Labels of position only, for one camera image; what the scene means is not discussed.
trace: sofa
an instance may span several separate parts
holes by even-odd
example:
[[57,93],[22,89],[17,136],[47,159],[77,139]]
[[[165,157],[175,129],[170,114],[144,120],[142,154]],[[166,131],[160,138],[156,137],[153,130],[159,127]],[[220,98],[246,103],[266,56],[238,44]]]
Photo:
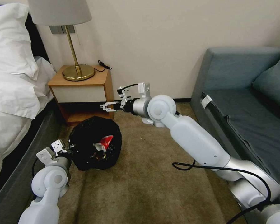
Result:
[[[274,86],[259,91],[255,84],[279,61],[280,48],[209,48],[191,107],[200,125],[232,157],[254,162],[280,184],[280,101],[266,94],[279,90]],[[206,95],[212,101],[203,108]],[[280,196],[274,203],[280,203]],[[247,223],[259,223],[252,212],[245,218]]]

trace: trash can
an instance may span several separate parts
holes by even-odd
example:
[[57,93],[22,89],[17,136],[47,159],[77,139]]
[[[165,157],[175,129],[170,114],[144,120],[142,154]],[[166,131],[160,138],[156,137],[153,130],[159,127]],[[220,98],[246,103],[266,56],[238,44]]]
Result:
[[68,143],[79,170],[104,170],[116,164],[121,150],[121,132],[113,120],[94,116],[72,130]]

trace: brass lamp base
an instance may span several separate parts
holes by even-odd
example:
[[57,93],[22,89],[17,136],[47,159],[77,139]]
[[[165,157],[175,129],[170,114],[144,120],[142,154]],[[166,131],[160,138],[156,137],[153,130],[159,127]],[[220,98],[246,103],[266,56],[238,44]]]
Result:
[[79,76],[77,73],[77,69],[75,65],[71,65],[69,67],[67,67],[65,70],[63,70],[62,75],[63,78],[65,78],[66,80],[69,81],[81,81],[81,80],[85,80],[88,79],[92,76],[94,76],[95,74],[95,70],[93,67],[91,67],[90,65],[79,65],[78,67],[80,67],[81,69],[81,75]]

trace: sofa cushion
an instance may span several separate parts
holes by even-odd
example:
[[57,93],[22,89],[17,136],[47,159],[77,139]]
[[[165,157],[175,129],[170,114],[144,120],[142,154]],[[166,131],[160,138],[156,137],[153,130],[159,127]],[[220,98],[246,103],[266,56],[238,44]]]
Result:
[[280,107],[252,88],[204,93],[210,95],[247,150],[280,184]]
[[255,79],[253,88],[280,105],[280,60],[276,65],[264,71]]

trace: black cable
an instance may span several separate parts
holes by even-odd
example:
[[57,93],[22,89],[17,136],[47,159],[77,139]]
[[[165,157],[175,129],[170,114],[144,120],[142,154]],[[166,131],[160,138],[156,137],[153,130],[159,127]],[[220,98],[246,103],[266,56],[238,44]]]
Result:
[[124,90],[124,89],[126,89],[126,88],[129,88],[129,87],[131,87],[131,86],[137,86],[137,85],[138,85],[137,83],[132,84],[132,85],[128,85],[128,86],[126,86],[126,87],[122,88],[121,90]]
[[[266,189],[268,191],[267,198],[265,200],[259,202],[257,205],[254,205],[254,206],[252,206],[250,208],[247,208],[247,209],[239,212],[232,219],[230,219],[227,222],[227,224],[232,224],[235,220],[237,220],[239,217],[241,217],[242,215],[246,214],[247,212],[250,212],[250,211],[252,211],[252,210],[254,210],[256,208],[262,209],[265,205],[271,204],[270,200],[271,200],[272,193],[271,193],[270,187],[268,186],[267,182],[265,182],[265,180],[263,178],[261,178],[260,176],[258,176],[257,174],[251,173],[251,172],[246,171],[246,170],[233,169],[233,168],[225,168],[225,167],[217,167],[217,166],[198,166],[198,165],[195,165],[195,163],[196,163],[196,161],[194,160],[194,162],[192,164],[174,162],[174,163],[172,163],[172,165],[173,165],[174,168],[176,168],[178,170],[182,170],[182,171],[187,171],[187,170],[190,170],[192,168],[200,168],[200,169],[213,169],[213,170],[229,170],[229,171],[237,171],[237,172],[247,173],[247,174],[250,174],[252,176],[257,177],[265,185],[265,187],[266,187]],[[178,167],[176,165],[188,166],[188,168],[180,168],[180,167]]]
[[111,67],[105,65],[101,60],[98,60],[97,62],[99,63],[100,66],[104,67],[104,70],[106,70],[106,69],[111,70],[112,69]]
[[118,93],[118,94],[122,94],[122,91],[123,91],[124,89],[129,88],[129,87],[131,87],[131,86],[137,86],[137,85],[138,85],[137,83],[132,84],[132,85],[128,85],[128,86],[126,86],[126,87],[123,87],[122,89],[118,89],[118,90],[117,90],[117,93]]
[[94,70],[97,70],[98,72],[103,72],[104,70],[106,70],[105,68],[104,68],[104,70],[98,70],[98,69],[96,69],[96,68],[94,68]]
[[36,158],[33,162],[33,165],[32,165],[32,169],[31,169],[31,174],[32,174],[32,177],[34,177],[34,167],[35,167],[35,164],[36,162],[38,161],[38,158]]

